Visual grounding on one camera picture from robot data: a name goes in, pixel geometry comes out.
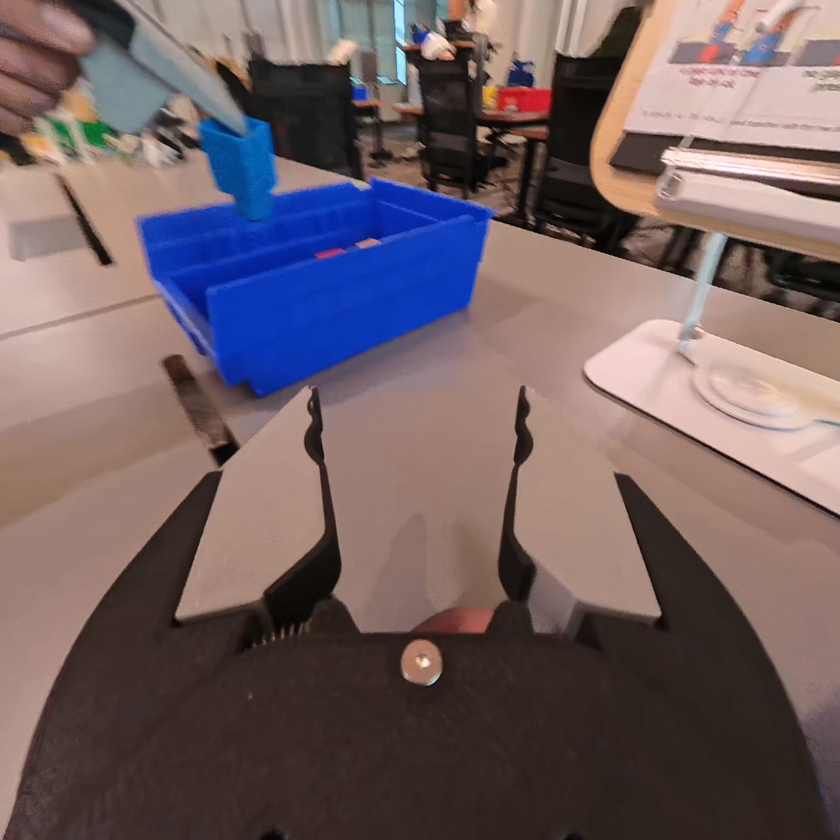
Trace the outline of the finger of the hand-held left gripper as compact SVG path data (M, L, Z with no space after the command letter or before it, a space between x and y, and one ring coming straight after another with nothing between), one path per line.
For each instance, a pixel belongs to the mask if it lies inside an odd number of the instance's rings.
M141 5L116 2L134 16L130 47L94 33L96 45L81 60L103 121L136 133L174 96L183 95L226 128L246 134L245 115L217 74Z

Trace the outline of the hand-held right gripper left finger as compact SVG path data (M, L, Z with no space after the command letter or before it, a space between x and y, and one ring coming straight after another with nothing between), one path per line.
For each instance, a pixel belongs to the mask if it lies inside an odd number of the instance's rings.
M178 623L252 610L290 631L330 598L342 561L322 432L305 387L220 470Z

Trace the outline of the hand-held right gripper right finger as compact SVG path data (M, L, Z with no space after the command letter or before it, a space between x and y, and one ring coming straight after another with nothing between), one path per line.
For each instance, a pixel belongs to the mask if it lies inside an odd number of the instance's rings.
M538 634L576 635L586 617L653 626L655 589L618 475L589 436L523 385L498 574Z

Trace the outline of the small blue mega block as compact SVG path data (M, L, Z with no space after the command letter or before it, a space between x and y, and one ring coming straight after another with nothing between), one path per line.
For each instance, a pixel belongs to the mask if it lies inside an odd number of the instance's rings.
M242 217L262 222L271 214L277 186L273 138L266 122L246 117L245 127L246 134L239 135L205 119L198 129L217 189L234 198Z

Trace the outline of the blue plastic bin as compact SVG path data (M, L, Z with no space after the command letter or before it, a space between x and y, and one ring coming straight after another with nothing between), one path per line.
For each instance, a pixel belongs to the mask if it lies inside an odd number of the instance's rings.
M265 396L467 308L493 212L373 178L135 220L150 278L229 386ZM377 238L381 244L357 249ZM315 259L319 251L346 253Z

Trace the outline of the person's left hand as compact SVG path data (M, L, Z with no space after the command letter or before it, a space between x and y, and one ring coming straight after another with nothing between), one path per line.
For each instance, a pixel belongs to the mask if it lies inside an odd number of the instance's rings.
M61 2L2 1L1 25L1 132L18 136L75 85L96 39Z

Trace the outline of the black office chair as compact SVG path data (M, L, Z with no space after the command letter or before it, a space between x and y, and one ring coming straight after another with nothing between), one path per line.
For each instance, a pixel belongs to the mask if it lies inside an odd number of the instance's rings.
M276 156L363 180L350 69L252 59L257 118L268 123Z
M532 207L535 228L551 225L591 240L594 250L621 256L637 217L598 191L591 169L595 128L621 69L618 58L557 54L542 175Z
M419 120L418 156L427 187L460 191L462 198L479 189L490 172L492 157L480 151L473 82L454 60L421 58L417 65L423 114Z

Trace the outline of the pile of mixed toys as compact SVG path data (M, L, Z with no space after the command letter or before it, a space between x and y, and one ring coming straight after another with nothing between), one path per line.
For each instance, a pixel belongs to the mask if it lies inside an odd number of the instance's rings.
M136 133L117 131L103 121L85 81L64 92L58 104L36 118L17 143L26 159L56 166L71 161L93 165L115 158L129 165L158 167L183 161L189 150L200 147L185 122L167 109Z

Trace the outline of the wooden board stand white base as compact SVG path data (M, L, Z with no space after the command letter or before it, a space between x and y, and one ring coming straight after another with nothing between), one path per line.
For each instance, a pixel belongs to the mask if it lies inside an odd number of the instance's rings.
M738 240L838 265L838 245L660 211L661 175L612 166L638 89L677 2L652 2L597 124L591 172L600 194L631 215L707 234L682 322L649 320L591 357L606 394L833 514L839 511L838 381L720 338L700 326L725 248Z

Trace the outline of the printed instruction sheet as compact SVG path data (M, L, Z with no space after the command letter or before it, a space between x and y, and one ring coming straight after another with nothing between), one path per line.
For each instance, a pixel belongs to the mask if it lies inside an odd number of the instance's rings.
M836 153L839 2L677 2L626 133Z

